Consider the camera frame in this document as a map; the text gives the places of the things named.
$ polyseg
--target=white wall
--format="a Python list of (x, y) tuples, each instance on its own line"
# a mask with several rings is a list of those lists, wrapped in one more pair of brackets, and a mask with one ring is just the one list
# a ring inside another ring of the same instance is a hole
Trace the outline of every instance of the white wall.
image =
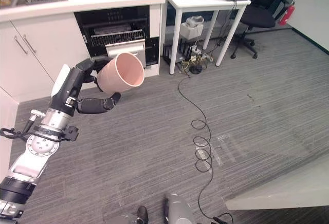
[[(0, 88), (0, 127), (15, 125), (18, 103)], [(11, 140), (0, 137), (0, 181), (6, 175), (11, 151)]]
[(288, 23), (329, 50), (329, 0), (295, 0)]

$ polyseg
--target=oven rack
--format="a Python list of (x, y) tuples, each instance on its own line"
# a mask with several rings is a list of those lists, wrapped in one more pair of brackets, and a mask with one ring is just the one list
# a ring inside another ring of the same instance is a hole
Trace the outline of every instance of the oven rack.
[(92, 35), (91, 39), (92, 45), (95, 47), (145, 39), (145, 33), (142, 29), (140, 29), (109, 34)]

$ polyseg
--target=gray carpet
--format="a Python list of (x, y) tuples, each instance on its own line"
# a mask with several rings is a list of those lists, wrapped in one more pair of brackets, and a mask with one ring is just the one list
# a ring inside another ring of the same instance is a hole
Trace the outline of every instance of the gray carpet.
[[(214, 151), (214, 179), (201, 197), (210, 216), (227, 211), (225, 200), (329, 153), (329, 56), (291, 30), (251, 37), (257, 60), (246, 49), (231, 60), (230, 46), (220, 67), (209, 64), (181, 86), (205, 112), (213, 148), (222, 147)], [(51, 158), (21, 223), (103, 223), (140, 204), (151, 224), (162, 223), (166, 191), (183, 196), (197, 222), (210, 223), (197, 206), (210, 174), (194, 168), (193, 144), (194, 136), (208, 134), (190, 126), (202, 116), (177, 91), (185, 75), (168, 70), (162, 62), (160, 76), (123, 93), (108, 113), (74, 116), (78, 139), (63, 142)], [(94, 88), (81, 97), (106, 95)], [(22, 103), (16, 128), (48, 101)], [(23, 150), (14, 142), (12, 160)], [(231, 213), (234, 223), (329, 223), (329, 207)]]

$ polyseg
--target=oven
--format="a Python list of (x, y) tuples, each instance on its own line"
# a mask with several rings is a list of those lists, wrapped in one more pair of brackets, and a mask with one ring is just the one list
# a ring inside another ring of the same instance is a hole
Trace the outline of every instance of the oven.
[(150, 37), (150, 6), (75, 12), (91, 57), (131, 52), (143, 67), (158, 64), (159, 37)]

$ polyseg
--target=white table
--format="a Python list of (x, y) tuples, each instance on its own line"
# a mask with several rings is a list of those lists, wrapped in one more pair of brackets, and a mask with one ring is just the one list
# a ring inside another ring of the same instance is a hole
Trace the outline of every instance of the white table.
[[(205, 39), (205, 42), (203, 45), (203, 49), (206, 49), (208, 46), (208, 43), (209, 43), (211, 32), (212, 32), (215, 22), (216, 22), (218, 12), (220, 10), (231, 10), (234, 7), (235, 2), (230, 2), (227, 0), (166, 0), (166, 3), (163, 5), (163, 11), (162, 11), (161, 50), (160, 50), (161, 53), (162, 53), (163, 43), (165, 42), (168, 1), (176, 9), (174, 39), (173, 39), (173, 46), (172, 46), (172, 51), (171, 51), (171, 61), (170, 61), (170, 70), (169, 70), (170, 74), (174, 74), (182, 13), (183, 12), (214, 11), (211, 22), (210, 22), (210, 28), (208, 30), (208, 33), (206, 35), (206, 39)], [(228, 45), (230, 44), (231, 39), (234, 35), (234, 32), (237, 28), (237, 25), (239, 24), (239, 21), (242, 17), (242, 14), (245, 11), (246, 6), (249, 5), (250, 3), (251, 3), (250, 0), (236, 2), (236, 9), (238, 9), (238, 12), (237, 12), (235, 20), (231, 26), (231, 29), (227, 35), (225, 43), (220, 52), (220, 55), (218, 56), (218, 59), (216, 61), (216, 66), (219, 66), (221, 64), (224, 54), (228, 48)]]

